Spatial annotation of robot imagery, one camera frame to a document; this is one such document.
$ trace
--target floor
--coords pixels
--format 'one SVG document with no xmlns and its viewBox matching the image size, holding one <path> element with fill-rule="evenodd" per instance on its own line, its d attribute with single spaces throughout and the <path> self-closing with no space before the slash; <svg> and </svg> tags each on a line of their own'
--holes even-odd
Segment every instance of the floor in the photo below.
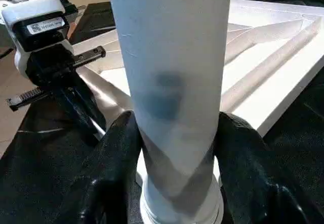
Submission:
<svg viewBox="0 0 324 224">
<path fill-rule="evenodd" d="M 6 48 L 0 48 L 2 54 Z M 13 95 L 30 90 L 34 85 L 25 79 L 14 65 L 15 52 L 0 60 L 0 157 L 14 138 L 28 107 L 12 112 L 6 104 L 6 99 Z"/>
</svg>

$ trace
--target black fabric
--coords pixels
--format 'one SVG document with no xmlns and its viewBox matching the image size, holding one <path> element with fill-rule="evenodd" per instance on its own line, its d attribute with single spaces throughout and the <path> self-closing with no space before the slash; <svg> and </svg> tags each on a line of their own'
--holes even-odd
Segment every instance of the black fabric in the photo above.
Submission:
<svg viewBox="0 0 324 224">
<path fill-rule="evenodd" d="M 118 126 L 127 125 L 128 129 L 132 125 L 133 132 L 136 130 L 134 120 Z M 81 132 L 54 101 L 44 99 L 33 103 L 0 160 L 0 223 L 48 224 L 54 220 L 59 223 L 58 218 L 64 217 L 63 206 L 68 206 L 68 196 L 73 194 L 75 186 L 83 183 L 79 181 L 82 173 L 89 173 L 91 167 L 99 170 L 108 164 L 100 161 L 96 166 L 94 161 L 99 149 L 107 144 L 104 139 L 98 144 L 93 135 Z M 95 173 L 102 176 L 99 172 L 86 174 L 85 179 L 93 178 Z M 141 223 L 141 189 L 135 181 L 130 181 L 127 186 L 131 189 L 131 197 L 126 198 L 130 200 L 127 203 L 129 224 Z M 80 203 L 82 201 L 75 201 L 74 207 Z"/>
<path fill-rule="evenodd" d="M 247 122 L 220 113 L 215 154 L 234 223 L 324 223 L 324 216 Z"/>
<path fill-rule="evenodd" d="M 222 224 L 234 224 L 231 211 L 228 208 L 227 197 L 226 197 L 226 194 L 224 191 L 224 187 L 221 187 L 221 193 L 222 193 L 223 202 L 224 202 L 224 214 L 223 214 Z"/>
<path fill-rule="evenodd" d="M 324 69 L 265 135 L 264 141 L 324 212 Z"/>
<path fill-rule="evenodd" d="M 77 44 L 115 29 L 111 3 L 89 4 L 71 35 L 71 44 Z"/>
</svg>

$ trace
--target label sticker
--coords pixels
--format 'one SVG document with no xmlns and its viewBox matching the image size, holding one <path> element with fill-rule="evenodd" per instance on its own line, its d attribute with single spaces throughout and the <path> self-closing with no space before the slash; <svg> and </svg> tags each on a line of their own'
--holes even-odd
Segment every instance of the label sticker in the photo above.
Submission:
<svg viewBox="0 0 324 224">
<path fill-rule="evenodd" d="M 44 31 L 52 30 L 65 25 L 62 17 L 56 17 L 50 20 L 41 21 L 27 26 L 30 34 L 35 35 Z"/>
</svg>

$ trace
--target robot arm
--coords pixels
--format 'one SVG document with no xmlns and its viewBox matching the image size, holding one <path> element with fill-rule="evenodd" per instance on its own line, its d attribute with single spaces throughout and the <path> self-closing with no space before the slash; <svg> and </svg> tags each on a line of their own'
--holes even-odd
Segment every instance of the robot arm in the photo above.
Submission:
<svg viewBox="0 0 324 224">
<path fill-rule="evenodd" d="M 36 86 L 7 100 L 18 108 L 45 97 L 58 104 L 85 130 L 97 132 L 93 122 L 105 129 L 105 119 L 94 96 L 76 69 L 106 55 L 102 47 L 77 56 L 67 39 L 69 23 L 60 0 L 31 0 L 2 10 L 6 28 L 16 46 L 18 71 Z"/>
</svg>

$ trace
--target white cylinder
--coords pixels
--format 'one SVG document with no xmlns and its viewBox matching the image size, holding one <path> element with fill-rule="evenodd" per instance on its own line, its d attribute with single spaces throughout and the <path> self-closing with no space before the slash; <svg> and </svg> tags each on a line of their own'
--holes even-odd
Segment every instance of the white cylinder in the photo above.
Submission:
<svg viewBox="0 0 324 224">
<path fill-rule="evenodd" d="M 145 223 L 219 223 L 214 140 L 229 0 L 111 0 L 148 178 Z"/>
</svg>

